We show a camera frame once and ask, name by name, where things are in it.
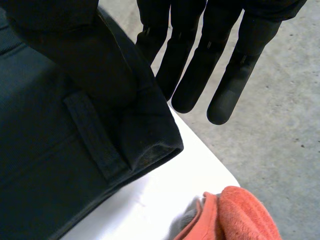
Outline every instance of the microfiber towel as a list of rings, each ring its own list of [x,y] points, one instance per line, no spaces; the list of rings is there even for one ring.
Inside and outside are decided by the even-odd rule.
[[[200,216],[174,240],[281,240],[267,209],[249,191],[228,186],[219,197],[208,192],[203,196]]]

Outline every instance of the white sheet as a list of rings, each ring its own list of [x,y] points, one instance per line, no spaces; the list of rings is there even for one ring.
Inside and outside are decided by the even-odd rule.
[[[172,110],[184,151],[123,187],[77,224],[63,240],[169,240],[196,196],[239,186],[233,175]]]

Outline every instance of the white surface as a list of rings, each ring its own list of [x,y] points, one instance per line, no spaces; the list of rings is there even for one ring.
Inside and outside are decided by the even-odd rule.
[[[196,196],[220,193],[238,182],[172,111],[184,151],[123,187],[77,224],[63,240],[168,240],[174,219]]]

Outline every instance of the gloved hand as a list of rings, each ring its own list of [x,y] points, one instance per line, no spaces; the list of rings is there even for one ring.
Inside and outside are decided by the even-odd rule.
[[[244,9],[237,44],[207,110],[208,120],[221,125],[230,118],[259,56],[281,22],[293,18],[306,1],[208,0],[206,4],[206,0],[137,0],[143,31],[136,45],[151,64],[166,39],[171,6],[172,35],[156,80],[167,101],[173,96],[173,108],[188,113],[203,92],[231,28]],[[203,10],[200,43],[178,85]]]

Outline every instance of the black fabric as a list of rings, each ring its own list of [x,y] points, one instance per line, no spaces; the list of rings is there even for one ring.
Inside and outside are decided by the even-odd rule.
[[[102,14],[138,80],[136,100],[122,110],[76,87],[21,43],[0,14],[0,239],[59,239],[122,186],[183,150],[150,67]]]
[[[8,16],[29,30],[63,32],[90,25],[99,0],[0,0]]]

